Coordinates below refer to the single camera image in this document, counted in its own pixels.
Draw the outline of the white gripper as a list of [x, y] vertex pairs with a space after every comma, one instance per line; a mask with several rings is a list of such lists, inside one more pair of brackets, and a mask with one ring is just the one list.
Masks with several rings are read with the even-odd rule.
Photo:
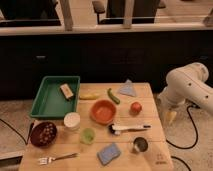
[[[165, 87], [163, 91], [158, 95], [158, 98], [165, 108], [177, 108], [185, 103], [185, 98], [170, 87]], [[175, 120], [176, 115], [176, 111], [169, 110], [166, 114], [166, 124], [171, 125], [172, 122]]]

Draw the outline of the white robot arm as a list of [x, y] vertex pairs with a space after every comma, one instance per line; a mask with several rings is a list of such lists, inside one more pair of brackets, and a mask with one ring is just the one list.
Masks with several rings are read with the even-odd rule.
[[174, 109], [183, 105], [186, 99], [213, 115], [213, 88], [206, 84], [208, 77], [208, 68], [199, 62], [178, 67], [167, 73], [167, 86], [158, 95], [165, 126], [174, 120]]

